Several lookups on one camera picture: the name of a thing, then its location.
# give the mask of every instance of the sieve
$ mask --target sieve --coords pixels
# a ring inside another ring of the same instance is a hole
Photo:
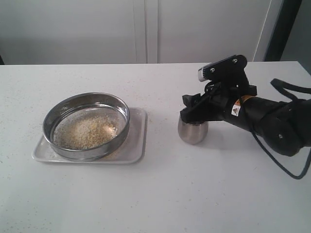
[[[92,161],[109,155],[126,139],[130,112],[120,98],[84,93],[54,106],[43,122],[43,135],[59,155]]]

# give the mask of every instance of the stainless steel cup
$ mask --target stainless steel cup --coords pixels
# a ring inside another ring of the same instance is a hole
[[[180,138],[189,144],[195,145],[202,142],[208,132],[208,121],[197,124],[185,123],[179,117],[178,134]]]

